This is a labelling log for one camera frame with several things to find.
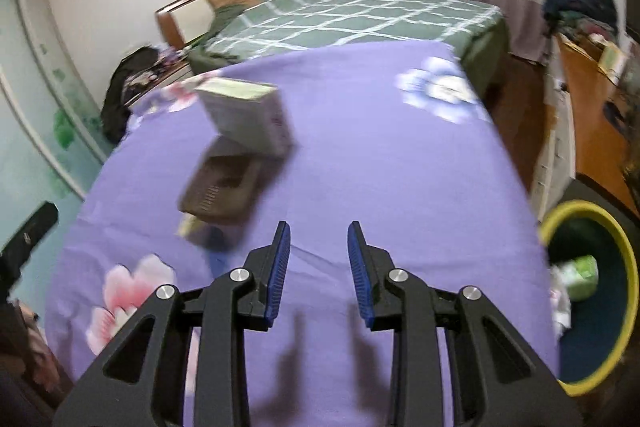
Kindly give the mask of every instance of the trash can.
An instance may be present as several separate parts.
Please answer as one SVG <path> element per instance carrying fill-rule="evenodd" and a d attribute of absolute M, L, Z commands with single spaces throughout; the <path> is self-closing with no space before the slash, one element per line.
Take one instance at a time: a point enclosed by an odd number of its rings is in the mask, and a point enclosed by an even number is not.
<path fill-rule="evenodd" d="M 570 396 L 600 385 L 622 357 L 638 311 L 638 268 L 620 224 L 589 201 L 567 201 L 540 225 L 551 264 L 593 255 L 596 293 L 572 303 L 572 327 L 559 341 L 559 381 Z"/>

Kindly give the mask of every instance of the white box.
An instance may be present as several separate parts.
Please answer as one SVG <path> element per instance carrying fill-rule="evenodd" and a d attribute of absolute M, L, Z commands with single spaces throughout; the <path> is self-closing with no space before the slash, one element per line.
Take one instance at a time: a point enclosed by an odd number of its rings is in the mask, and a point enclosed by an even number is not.
<path fill-rule="evenodd" d="M 291 132 L 276 86 L 214 77 L 196 92 L 222 136 L 261 154 L 289 151 Z"/>

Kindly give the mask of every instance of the silver screw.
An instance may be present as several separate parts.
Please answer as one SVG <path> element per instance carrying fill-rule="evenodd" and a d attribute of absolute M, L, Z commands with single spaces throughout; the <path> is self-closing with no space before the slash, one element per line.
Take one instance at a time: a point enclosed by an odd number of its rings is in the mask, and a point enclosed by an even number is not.
<path fill-rule="evenodd" d="M 482 292 L 480 291 L 480 288 L 476 288 L 475 286 L 465 286 L 462 288 L 462 295 L 470 301 L 477 301 L 482 297 Z"/>
<path fill-rule="evenodd" d="M 232 281 L 242 282 L 249 279 L 249 270 L 245 270 L 244 268 L 236 268 L 229 274 Z"/>
<path fill-rule="evenodd" d="M 156 297 L 159 299 L 170 299 L 174 296 L 175 288 L 170 284 L 165 284 L 164 286 L 160 286 L 156 290 Z"/>
<path fill-rule="evenodd" d="M 389 272 L 389 279 L 393 282 L 404 282 L 409 279 L 409 274 L 401 268 L 394 268 Z"/>

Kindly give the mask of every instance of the yellow rim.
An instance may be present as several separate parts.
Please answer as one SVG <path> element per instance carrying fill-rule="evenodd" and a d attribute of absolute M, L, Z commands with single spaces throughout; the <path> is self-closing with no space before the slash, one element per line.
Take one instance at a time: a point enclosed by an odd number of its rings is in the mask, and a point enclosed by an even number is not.
<path fill-rule="evenodd" d="M 589 201 L 567 201 L 560 204 L 548 216 L 540 226 L 540 241 L 545 247 L 548 247 L 551 238 L 560 226 L 560 224 L 569 217 L 588 217 L 605 227 L 613 236 L 618 249 L 625 262 L 626 271 L 626 312 L 625 319 L 622 323 L 622 330 L 614 344 L 611 353 L 605 361 L 591 375 L 583 380 L 566 383 L 560 381 L 562 387 L 569 396 L 580 396 L 588 393 L 600 385 L 609 373 L 613 371 L 616 364 L 622 357 L 626 344 L 629 342 L 631 333 L 636 321 L 638 313 L 638 267 L 636 266 L 636 258 L 631 248 L 626 233 L 620 227 L 620 224 L 609 214 L 604 208 Z"/>

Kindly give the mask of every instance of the plaid blanket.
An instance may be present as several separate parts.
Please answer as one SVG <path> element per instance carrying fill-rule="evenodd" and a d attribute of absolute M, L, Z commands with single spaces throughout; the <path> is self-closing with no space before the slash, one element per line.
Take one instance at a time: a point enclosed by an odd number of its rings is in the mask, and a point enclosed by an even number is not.
<path fill-rule="evenodd" d="M 467 0 L 262 0 L 204 48 L 247 60 L 348 42 L 432 39 L 462 57 L 501 18 L 498 7 Z"/>

